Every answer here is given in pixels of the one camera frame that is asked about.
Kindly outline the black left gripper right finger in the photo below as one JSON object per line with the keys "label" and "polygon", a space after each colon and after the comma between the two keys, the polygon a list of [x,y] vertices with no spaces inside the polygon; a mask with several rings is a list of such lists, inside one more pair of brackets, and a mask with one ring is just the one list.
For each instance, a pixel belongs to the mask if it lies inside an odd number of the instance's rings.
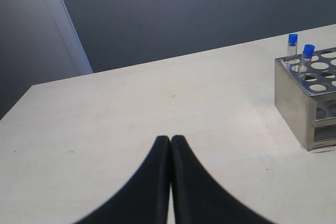
{"label": "black left gripper right finger", "polygon": [[171,139],[176,223],[271,223],[228,193],[204,168],[186,138]]}

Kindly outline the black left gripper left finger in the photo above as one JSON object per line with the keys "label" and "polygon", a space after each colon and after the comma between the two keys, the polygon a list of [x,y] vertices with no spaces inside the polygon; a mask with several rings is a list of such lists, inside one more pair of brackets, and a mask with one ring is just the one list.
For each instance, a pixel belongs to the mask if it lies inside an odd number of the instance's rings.
{"label": "black left gripper left finger", "polygon": [[158,136],[127,183],[77,223],[167,223],[170,181],[170,139]]}

